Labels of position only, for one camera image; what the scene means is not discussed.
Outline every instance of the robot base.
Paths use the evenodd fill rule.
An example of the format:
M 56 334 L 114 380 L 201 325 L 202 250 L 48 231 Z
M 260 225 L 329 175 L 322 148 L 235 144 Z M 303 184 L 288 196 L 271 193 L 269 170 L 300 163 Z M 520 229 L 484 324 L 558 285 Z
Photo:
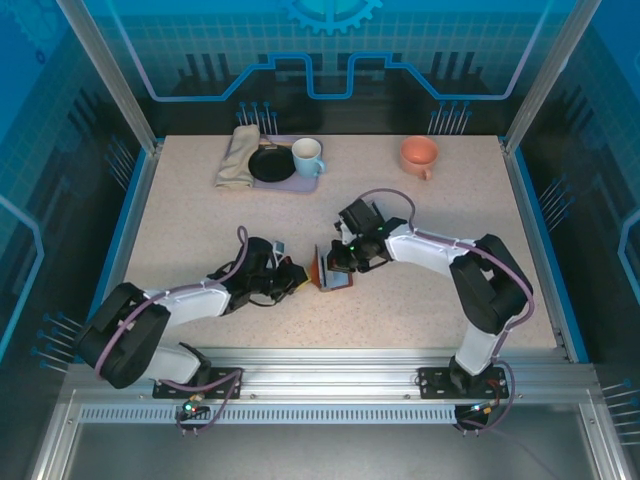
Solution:
M 499 387 L 494 390 L 489 380 L 497 382 Z M 420 398 L 423 400 L 491 400 L 496 398 L 496 391 L 500 399 L 509 398 L 509 389 L 504 370 L 499 367 L 488 367 L 477 377 L 467 393 L 461 393 L 450 379 L 450 370 L 441 368 L 419 368 L 416 384 L 420 387 Z
M 225 375 L 229 375 L 230 373 L 236 372 L 240 370 L 238 367 L 227 367 L 227 368 L 215 368 L 212 367 L 209 371 L 209 379 L 206 383 L 215 382 L 219 378 L 224 377 Z M 230 378 L 223 384 L 218 387 L 209 390 L 206 392 L 205 399 L 206 400 L 224 400 L 229 392 L 229 389 L 233 387 L 234 378 Z M 242 375 L 237 380 L 238 386 L 235 387 L 231 397 L 231 400 L 237 400 L 240 398 L 240 388 L 242 386 Z M 164 384 L 158 385 L 157 383 L 153 386 L 153 392 L 151 394 L 153 398 L 156 399 L 169 399 L 169 400 L 187 400 L 189 397 L 193 395 L 193 392 L 183 392 L 181 390 L 176 390 L 175 388 L 169 387 Z

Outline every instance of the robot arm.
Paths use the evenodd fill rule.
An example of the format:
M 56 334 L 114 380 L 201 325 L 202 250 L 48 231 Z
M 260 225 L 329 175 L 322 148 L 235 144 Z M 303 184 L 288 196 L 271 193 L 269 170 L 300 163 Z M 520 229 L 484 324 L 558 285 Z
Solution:
M 334 240 L 327 268 L 365 273 L 389 261 L 409 262 L 451 278 L 469 326 L 462 345 L 451 359 L 451 381 L 465 392 L 473 379 L 491 365 L 504 341 L 505 327 L 527 302 L 522 289 L 496 265 L 467 247 L 483 250 L 516 273 L 531 291 L 504 243 L 496 236 L 459 240 L 417 229 L 406 220 L 386 220 L 375 204 L 356 200 L 340 212 L 335 225 L 342 240 Z M 378 258 L 378 263 L 371 261 Z
M 175 289 L 142 310 L 108 353 L 100 375 L 115 388 L 125 388 L 139 378 L 200 384 L 208 378 L 202 372 L 202 357 L 194 349 L 159 346 L 163 333 L 193 320 L 235 312 L 251 301 L 254 294 L 270 297 L 274 304 L 306 283 L 307 274 L 284 255 L 284 245 L 258 237 L 247 239 L 246 255 L 237 271 L 222 280 L 229 262 L 200 284 Z M 122 322 L 158 291 L 144 291 L 131 283 L 118 285 L 75 339 L 75 348 L 89 365 L 98 359 Z

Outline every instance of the cloth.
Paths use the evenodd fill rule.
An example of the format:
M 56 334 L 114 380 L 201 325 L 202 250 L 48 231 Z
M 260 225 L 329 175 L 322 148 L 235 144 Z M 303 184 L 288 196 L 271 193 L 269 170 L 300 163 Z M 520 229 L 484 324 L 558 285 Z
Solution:
M 227 156 L 220 165 L 216 176 L 216 187 L 253 187 L 253 176 L 249 172 L 249 159 L 258 150 L 260 129 L 257 125 L 236 127 L 231 138 Z

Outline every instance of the table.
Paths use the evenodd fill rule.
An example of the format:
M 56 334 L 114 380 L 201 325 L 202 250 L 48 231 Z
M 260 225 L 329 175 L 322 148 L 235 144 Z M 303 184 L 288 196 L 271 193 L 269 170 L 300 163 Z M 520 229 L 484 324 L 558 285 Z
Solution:
M 310 265 L 314 245 L 338 238 L 337 214 L 362 192 L 402 190 L 416 202 L 418 228 L 458 238 L 502 238 L 530 279 L 534 317 L 507 347 L 553 348 L 540 285 L 498 139 L 433 137 L 440 147 L 434 178 L 425 183 L 400 170 L 401 136 L 317 136 L 328 173 L 310 195 L 213 187 L 229 136 L 169 136 L 165 140 L 126 280 L 141 288 L 193 283 L 234 259 L 236 228 L 281 240 L 296 263 Z M 393 195 L 375 197 L 385 215 L 407 218 Z M 163 340 L 197 347 L 457 347 L 466 320 L 452 281 L 423 268 L 392 263 L 355 286 L 321 293 L 312 285 L 274 308 L 247 305 L 232 315 L 167 330 Z

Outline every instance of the orange bowl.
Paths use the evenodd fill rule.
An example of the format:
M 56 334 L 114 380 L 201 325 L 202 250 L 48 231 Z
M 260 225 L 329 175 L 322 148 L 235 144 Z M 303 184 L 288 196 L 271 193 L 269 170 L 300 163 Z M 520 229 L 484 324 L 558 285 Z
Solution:
M 410 175 L 423 180 L 432 177 L 431 169 L 438 158 L 438 145 L 427 137 L 407 137 L 400 148 L 400 165 Z

